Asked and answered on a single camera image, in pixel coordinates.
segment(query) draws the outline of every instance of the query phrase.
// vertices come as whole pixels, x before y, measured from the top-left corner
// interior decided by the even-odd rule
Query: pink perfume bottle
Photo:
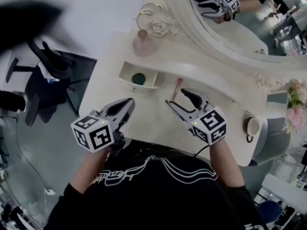
[[[139,30],[138,35],[132,42],[133,52],[137,56],[149,56],[156,51],[154,40],[148,36],[146,30]]]

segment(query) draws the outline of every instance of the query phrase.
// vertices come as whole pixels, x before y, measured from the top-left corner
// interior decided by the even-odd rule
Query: pink flower
[[[301,131],[306,124],[305,110],[302,106],[295,106],[287,110],[287,118],[289,123],[296,131]]]

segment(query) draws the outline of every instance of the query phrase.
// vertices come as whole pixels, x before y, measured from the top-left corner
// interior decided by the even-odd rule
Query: white wall
[[[11,0],[0,0],[1,3]],[[128,31],[143,0],[43,0],[66,7],[59,23],[85,49],[85,55],[99,58],[111,32]]]

